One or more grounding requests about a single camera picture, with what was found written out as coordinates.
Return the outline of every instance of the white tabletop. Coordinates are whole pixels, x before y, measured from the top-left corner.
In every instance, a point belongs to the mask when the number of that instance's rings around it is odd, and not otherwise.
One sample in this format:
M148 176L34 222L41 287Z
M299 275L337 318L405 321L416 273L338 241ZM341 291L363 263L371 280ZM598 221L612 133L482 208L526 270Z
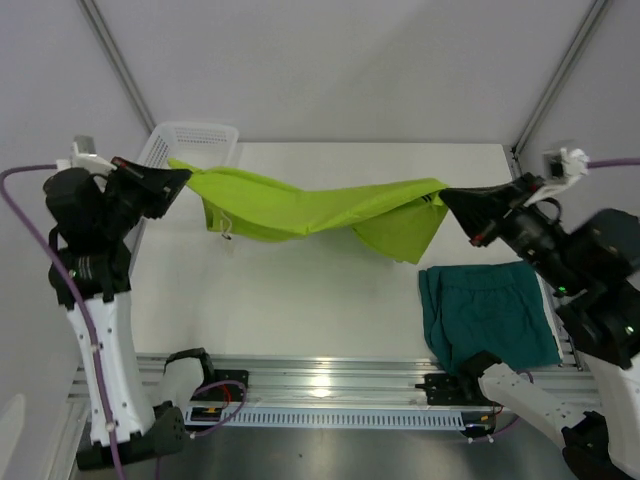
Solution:
M305 189L424 177L469 187L511 180L500 145L249 143L236 156L238 168ZM202 346L211 354L433 358L418 270L517 259L500 241L471 247L452 214L418 266L369 250L350 229L280 244L235 237L233 253L225 242L206 231L200 198L188 189L147 224L132 278L138 352ZM546 298L545 308L555 332Z

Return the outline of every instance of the teal fabric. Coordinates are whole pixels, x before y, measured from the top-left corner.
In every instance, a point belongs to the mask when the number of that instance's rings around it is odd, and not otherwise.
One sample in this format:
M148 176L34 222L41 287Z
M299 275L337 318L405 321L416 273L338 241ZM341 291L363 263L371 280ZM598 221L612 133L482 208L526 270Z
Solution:
M526 263L433 267L419 284L424 337L447 372L483 350L516 370L560 361Z

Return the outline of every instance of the green cloth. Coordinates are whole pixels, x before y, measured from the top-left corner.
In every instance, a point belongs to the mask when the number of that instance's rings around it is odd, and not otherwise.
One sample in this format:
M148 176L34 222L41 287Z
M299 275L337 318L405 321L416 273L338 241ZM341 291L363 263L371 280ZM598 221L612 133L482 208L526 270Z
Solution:
M418 263L447 214L433 178L338 190L304 191L255 173L218 167L187 168L187 183L204 204L207 229L264 242L282 242L322 230L350 226L377 252Z
M419 273L419 285L424 338L447 372L483 350L515 370L560 362L525 262L433 267Z

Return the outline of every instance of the vertical metal beam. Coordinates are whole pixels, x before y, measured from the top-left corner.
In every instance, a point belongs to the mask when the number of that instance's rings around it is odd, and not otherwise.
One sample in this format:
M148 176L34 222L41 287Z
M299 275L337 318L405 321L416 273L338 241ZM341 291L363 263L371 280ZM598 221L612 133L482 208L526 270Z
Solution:
M527 124L513 147L512 151L516 160L540 127L540 124L546 117L547 113L549 113L549 109L558 98L560 91L569 79L569 76L577 65L578 60L584 53L587 44L602 23L602 20L612 4L613 0L595 0L591 4L589 11L583 18L580 27L569 45L569 48L562 57L562 61L545 87L542 97L538 101L535 110L529 117Z
M142 98L140 89L136 85L122 54L111 35L109 27L104 21L98 5L95 0L78 0L78 5L84 13L91 30L93 30L93 33L96 35L98 43L102 47L102 51L107 57L107 60L109 60L109 63L113 67L113 71L118 77L118 80L120 80L120 84L122 85L133 110L144 125L147 133L151 134L156 126L156 122L153 120L153 116Z

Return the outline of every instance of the laundry basket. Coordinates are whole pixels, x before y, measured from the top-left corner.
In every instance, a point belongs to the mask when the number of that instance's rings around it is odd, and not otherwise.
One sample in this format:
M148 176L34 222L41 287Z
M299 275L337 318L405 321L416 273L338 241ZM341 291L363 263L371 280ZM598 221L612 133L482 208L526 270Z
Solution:
M238 130L227 125L196 122L164 122L149 137L138 163L167 168L174 157L200 168L231 166Z

